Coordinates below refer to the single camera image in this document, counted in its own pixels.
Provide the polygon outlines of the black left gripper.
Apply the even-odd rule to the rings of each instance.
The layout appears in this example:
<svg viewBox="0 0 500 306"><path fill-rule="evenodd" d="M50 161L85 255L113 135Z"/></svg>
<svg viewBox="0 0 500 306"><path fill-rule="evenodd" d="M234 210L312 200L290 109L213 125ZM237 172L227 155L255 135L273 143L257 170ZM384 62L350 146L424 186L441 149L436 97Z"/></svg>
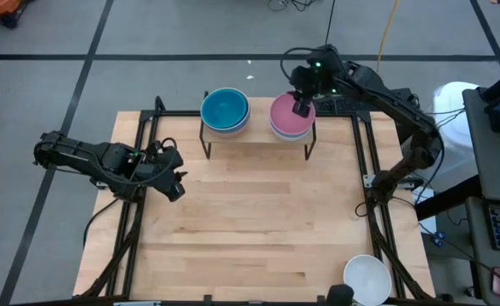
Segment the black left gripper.
<svg viewBox="0 0 500 306"><path fill-rule="evenodd" d="M145 159L139 164L139 182L167 187L166 197L175 202L185 194L181 184L187 172L178 172L184 165L176 141L152 141L144 150Z"/></svg>

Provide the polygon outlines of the translucent light blue bowl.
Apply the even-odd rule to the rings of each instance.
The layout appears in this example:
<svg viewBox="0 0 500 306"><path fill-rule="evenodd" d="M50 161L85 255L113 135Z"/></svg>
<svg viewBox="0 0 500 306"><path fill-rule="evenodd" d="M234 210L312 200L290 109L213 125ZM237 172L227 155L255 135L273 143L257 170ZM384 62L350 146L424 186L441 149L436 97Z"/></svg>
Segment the translucent light blue bowl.
<svg viewBox="0 0 500 306"><path fill-rule="evenodd" d="M219 134L219 135L239 134L245 130L246 126L247 126L246 124L242 124L242 125L237 125L237 126L228 127L228 128L215 128L215 127L211 127L207 124L204 124L204 127L207 130L211 131L212 133Z"/></svg>

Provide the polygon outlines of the black aluminium table frame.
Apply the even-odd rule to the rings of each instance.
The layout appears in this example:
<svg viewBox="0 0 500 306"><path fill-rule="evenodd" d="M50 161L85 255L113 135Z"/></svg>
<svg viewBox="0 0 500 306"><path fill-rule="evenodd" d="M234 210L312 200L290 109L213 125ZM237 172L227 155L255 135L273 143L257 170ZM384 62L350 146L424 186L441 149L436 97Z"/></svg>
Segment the black aluminium table frame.
<svg viewBox="0 0 500 306"><path fill-rule="evenodd" d="M342 281L353 257L376 252L361 216L362 176L401 158L386 115L319 117L308 161L294 143L212 143L207 159L200 126L189 110L117 114L114 142L146 143L150 133L177 141L185 195L170 202L149 190L143 203L123 205L102 190L76 293L99 277L129 229L136 241L108 292L132 300L314 301Z"/></svg>

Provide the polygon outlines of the white bowl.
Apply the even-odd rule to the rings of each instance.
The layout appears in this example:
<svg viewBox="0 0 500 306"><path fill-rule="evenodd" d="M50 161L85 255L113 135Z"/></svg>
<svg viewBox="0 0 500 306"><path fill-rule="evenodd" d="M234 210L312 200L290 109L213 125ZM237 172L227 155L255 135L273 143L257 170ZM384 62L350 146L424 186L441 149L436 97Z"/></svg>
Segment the white bowl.
<svg viewBox="0 0 500 306"><path fill-rule="evenodd" d="M361 254L344 267L344 284L352 288L353 299L362 306L382 306L392 291L389 270L377 258Z"/></svg>

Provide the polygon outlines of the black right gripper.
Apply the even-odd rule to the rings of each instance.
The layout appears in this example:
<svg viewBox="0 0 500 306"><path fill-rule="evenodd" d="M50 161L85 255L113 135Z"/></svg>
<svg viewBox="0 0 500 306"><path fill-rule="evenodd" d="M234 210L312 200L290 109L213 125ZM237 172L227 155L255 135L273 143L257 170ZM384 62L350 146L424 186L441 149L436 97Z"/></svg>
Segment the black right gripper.
<svg viewBox="0 0 500 306"><path fill-rule="evenodd" d="M293 113L306 118L316 95L336 93L338 75L344 74L344 65L333 45L314 48L306 59L307 66L299 65L290 75L294 97Z"/></svg>

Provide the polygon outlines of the wooden shelf with black legs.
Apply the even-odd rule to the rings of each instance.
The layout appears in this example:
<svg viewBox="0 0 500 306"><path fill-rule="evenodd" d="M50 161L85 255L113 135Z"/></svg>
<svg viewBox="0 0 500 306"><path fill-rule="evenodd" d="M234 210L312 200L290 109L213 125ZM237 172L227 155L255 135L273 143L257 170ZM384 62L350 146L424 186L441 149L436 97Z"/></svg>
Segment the wooden shelf with black legs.
<svg viewBox="0 0 500 306"><path fill-rule="evenodd" d="M245 116L234 126L246 124L246 128L242 133L232 134L232 135L219 135L212 133L204 127L207 124L207 117L201 116L201 126L199 139L202 143L202 148L204 150L207 159L211 156L212 143L245 143L245 144L282 144L282 143L294 143L304 146L304 158L306 161L309 160L312 150L314 149L316 142L316 130L315 130L315 120L312 124L312 136L313 140L311 143L302 142L287 142L278 139L272 132L271 126L273 126L270 121L270 107L275 99L273 98L248 98L244 93L235 90L234 88L221 88L213 91L212 93L206 92L205 97L202 102L201 111L205 111L205 114L209 114L207 110L207 104L209 100L214 100L218 93L223 93L227 91L228 93L239 94L244 97L246 102Z"/></svg>

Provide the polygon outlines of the pink bowl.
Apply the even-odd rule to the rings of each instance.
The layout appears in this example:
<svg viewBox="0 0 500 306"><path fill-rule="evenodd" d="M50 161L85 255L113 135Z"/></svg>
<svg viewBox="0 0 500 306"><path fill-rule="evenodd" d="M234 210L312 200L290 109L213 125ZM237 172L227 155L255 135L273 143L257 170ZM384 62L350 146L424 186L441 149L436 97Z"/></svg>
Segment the pink bowl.
<svg viewBox="0 0 500 306"><path fill-rule="evenodd" d="M283 132L300 133L310 128L315 120L315 107L310 106L310 114L303 118L293 113L294 97L289 93L279 95L270 107L270 121Z"/></svg>

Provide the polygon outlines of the black diagonal support bar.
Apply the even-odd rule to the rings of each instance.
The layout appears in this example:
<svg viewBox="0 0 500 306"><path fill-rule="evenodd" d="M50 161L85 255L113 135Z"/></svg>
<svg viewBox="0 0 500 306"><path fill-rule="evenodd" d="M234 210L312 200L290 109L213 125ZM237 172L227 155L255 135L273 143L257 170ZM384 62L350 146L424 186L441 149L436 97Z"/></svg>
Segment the black diagonal support bar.
<svg viewBox="0 0 500 306"><path fill-rule="evenodd" d="M482 197L480 176L475 175L463 182L418 203L415 207L418 221L434 217L463 204L469 197Z"/></svg>

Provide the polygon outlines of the dark blue bowl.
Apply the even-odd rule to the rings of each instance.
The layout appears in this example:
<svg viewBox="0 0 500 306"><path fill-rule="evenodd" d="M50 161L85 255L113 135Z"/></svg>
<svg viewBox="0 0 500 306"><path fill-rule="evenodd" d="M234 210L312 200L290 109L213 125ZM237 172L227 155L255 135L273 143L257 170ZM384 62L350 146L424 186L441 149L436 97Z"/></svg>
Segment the dark blue bowl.
<svg viewBox="0 0 500 306"><path fill-rule="evenodd" d="M300 133L287 133L287 132L281 131L279 128L277 128L274 125L271 126L271 128L272 128L274 133L281 135L283 138L286 138L286 139L301 139L301 138L305 137L312 130L312 126L311 126Z"/></svg>

